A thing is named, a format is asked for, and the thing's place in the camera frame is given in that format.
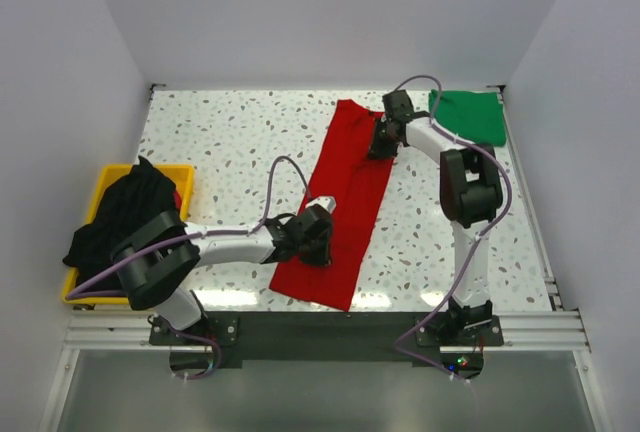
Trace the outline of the red polo shirt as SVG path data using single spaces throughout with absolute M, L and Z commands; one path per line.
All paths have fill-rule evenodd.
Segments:
M 269 285 L 272 291 L 349 310 L 393 165 L 392 159 L 368 157 L 380 116 L 352 100 L 337 102 L 310 180 L 314 195 L 336 199 L 331 264 L 315 267 L 297 258 L 281 263 Z

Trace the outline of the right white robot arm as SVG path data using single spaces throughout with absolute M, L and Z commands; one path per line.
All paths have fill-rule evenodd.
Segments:
M 454 283 L 442 300 L 447 311 L 428 316 L 432 328 L 459 345 L 469 344 L 492 320 L 488 286 L 489 235 L 503 204 L 501 169 L 490 145 L 460 139 L 431 112 L 417 112 L 405 90 L 382 98 L 368 157 L 393 158 L 401 145 L 413 147 L 439 166 L 439 202 L 454 239 Z

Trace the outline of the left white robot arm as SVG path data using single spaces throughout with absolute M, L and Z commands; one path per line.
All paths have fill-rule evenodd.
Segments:
M 130 307 L 154 311 L 183 343 L 196 344 L 206 335 L 207 320 L 195 293 L 183 285 L 193 269 L 292 259 L 328 266 L 335 208 L 333 197 L 320 196 L 296 214 L 267 218 L 252 229 L 183 222 L 163 212 L 116 246 L 111 259 Z

